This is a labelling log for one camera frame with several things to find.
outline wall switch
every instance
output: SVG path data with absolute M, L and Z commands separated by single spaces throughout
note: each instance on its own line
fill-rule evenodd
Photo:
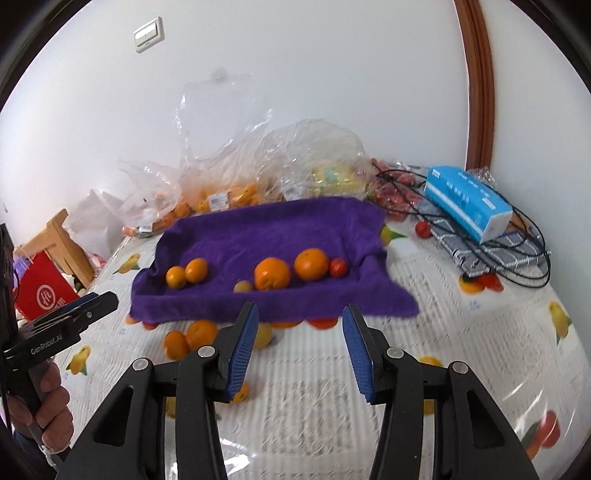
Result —
M 134 44 L 137 53 L 141 53 L 163 40 L 164 29 L 161 17 L 154 18 L 134 31 Z

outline red bag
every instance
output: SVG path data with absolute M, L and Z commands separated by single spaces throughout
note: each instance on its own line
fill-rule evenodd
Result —
M 35 254 L 18 285 L 15 307 L 32 322 L 79 296 L 44 252 Z

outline tomato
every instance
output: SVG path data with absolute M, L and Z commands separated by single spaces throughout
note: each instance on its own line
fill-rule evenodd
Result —
M 344 277 L 347 273 L 349 273 L 349 264 L 346 260 L 343 260 L 342 258 L 333 258 L 330 261 L 329 271 L 331 277 Z
M 552 448 L 558 442 L 560 438 L 560 425 L 558 425 L 556 413 L 552 410 L 548 410 L 544 414 L 535 432 L 535 437 L 544 448 Z
M 429 238 L 431 236 L 431 225 L 426 220 L 421 220 L 414 226 L 414 231 L 420 238 Z
M 308 323 L 318 330 L 328 330 L 329 328 L 336 326 L 336 324 L 339 323 L 339 319 L 308 320 Z
M 503 284 L 493 272 L 483 273 L 476 277 L 474 281 L 492 291 L 504 290 Z

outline fruit print sheet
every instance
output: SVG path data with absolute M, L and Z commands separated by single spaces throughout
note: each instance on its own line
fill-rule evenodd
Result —
M 390 227 L 408 238 L 388 245 L 388 272 L 415 296 L 420 312 L 412 319 L 366 317 L 368 324 L 416 358 L 445 366 L 454 360 L 468 363 L 523 439 L 540 478 L 559 478 L 591 432 L 591 368 L 577 319 L 566 320 L 567 310 L 550 286 L 527 290 L 501 279 L 502 291 L 473 288 L 467 294 L 459 286 L 459 271 L 435 240 L 417 239 L 411 223 Z M 114 291 L 119 310 L 57 356 L 72 395 L 74 439 L 135 358 L 166 361 L 164 335 L 189 325 L 174 322 L 147 331 L 124 322 L 137 270 L 115 271 L 134 254 L 140 254 L 140 268 L 150 265 L 157 241 L 129 239 L 121 246 L 92 287 L 98 293 Z M 92 349 L 87 376 L 73 375 L 66 366 L 85 345 Z M 274 330 L 271 345 L 253 353 L 246 381 L 251 388 L 246 401 L 216 406 L 231 479 L 369 478 L 384 409 L 367 405 L 359 394 L 340 322 L 328 330 L 307 322 Z M 420 478 L 430 479 L 433 416 L 424 422 Z M 171 419 L 165 438 L 167 478 L 173 480 Z

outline wooden door frame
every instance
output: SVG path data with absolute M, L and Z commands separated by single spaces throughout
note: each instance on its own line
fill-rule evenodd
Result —
M 491 44 L 479 0 L 454 0 L 468 70 L 466 169 L 490 167 L 495 135 L 495 79 Z

